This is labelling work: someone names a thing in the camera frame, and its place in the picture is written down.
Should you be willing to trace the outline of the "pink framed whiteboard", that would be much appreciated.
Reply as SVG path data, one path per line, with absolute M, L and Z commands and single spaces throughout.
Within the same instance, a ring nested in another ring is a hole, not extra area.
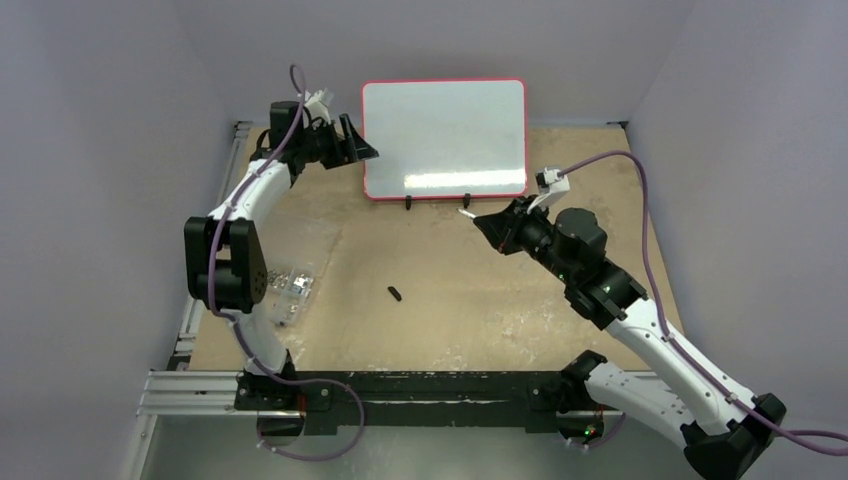
M 526 86 L 515 77 L 404 79 L 361 88 L 371 200 L 512 197 L 528 186 Z

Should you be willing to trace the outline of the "black marker cap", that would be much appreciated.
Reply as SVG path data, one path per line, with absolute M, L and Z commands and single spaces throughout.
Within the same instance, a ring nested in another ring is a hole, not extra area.
M 396 301 L 398 301 L 398 302 L 402 301 L 402 299 L 403 299 L 402 294 L 394 286 L 388 286 L 387 290 Z

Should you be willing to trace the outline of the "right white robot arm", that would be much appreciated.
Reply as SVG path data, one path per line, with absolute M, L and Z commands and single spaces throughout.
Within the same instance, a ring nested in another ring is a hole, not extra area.
M 769 426 L 782 422 L 784 403 L 736 381 L 677 331 L 645 288 L 608 259 L 608 236 L 593 212 L 567 208 L 549 220 L 532 203 L 519 197 L 472 222 L 498 253 L 526 253 L 561 281 L 570 307 L 628 347 L 665 385 L 585 351 L 563 371 L 564 399 L 621 410 L 678 446 L 704 479 L 741 478 L 774 440 Z

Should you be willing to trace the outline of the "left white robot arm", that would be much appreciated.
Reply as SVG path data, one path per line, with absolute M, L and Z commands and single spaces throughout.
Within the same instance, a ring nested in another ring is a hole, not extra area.
M 288 350 L 260 311 L 268 269 L 259 230 L 271 208 L 307 165 L 330 170 L 378 157 L 346 114 L 333 119 L 320 100 L 278 101 L 269 108 L 245 176 L 223 202 L 184 225 L 189 294 L 223 319 L 240 346 L 247 372 L 265 376 L 259 395 L 272 408 L 297 399 L 297 380 L 284 373 Z

